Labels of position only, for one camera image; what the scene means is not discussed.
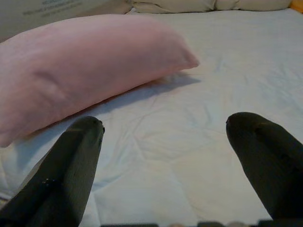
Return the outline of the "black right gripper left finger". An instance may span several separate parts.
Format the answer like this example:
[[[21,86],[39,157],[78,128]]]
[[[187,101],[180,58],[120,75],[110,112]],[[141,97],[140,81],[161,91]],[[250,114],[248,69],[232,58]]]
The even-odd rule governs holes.
[[[79,227],[104,132],[92,116],[69,126],[0,209],[0,227]]]

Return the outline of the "grey flower printed panel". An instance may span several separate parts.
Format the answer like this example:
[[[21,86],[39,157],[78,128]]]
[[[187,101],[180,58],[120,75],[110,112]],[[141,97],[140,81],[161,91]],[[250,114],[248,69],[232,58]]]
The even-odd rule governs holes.
[[[0,43],[35,27],[74,17],[125,14],[131,0],[0,0]]]

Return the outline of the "beige bolster pillow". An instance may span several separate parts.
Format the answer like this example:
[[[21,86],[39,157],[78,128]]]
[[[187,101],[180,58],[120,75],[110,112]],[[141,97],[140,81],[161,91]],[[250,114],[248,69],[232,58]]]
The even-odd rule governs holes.
[[[217,10],[276,11],[289,7],[292,0],[216,0]]]
[[[139,13],[166,14],[208,12],[216,0],[128,0]]]

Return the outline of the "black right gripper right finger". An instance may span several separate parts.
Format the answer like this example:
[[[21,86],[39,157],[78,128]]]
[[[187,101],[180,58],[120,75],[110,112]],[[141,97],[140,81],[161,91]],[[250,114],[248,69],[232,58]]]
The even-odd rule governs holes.
[[[228,141],[270,215],[252,227],[303,227],[303,144],[256,113],[226,121]]]

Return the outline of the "white quilted mattress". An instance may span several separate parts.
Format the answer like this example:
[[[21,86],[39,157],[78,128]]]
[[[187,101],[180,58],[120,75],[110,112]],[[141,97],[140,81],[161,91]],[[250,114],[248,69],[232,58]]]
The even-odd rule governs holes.
[[[80,227],[199,221],[254,224],[269,215],[225,133],[251,112],[303,143],[303,14],[152,14],[200,61],[83,112],[105,126]]]

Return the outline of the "pink pillow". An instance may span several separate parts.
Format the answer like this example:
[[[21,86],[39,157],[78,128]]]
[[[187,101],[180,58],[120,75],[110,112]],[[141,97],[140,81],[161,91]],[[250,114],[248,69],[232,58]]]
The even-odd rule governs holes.
[[[0,43],[0,147],[198,65],[181,35],[148,16],[78,17],[22,32]]]

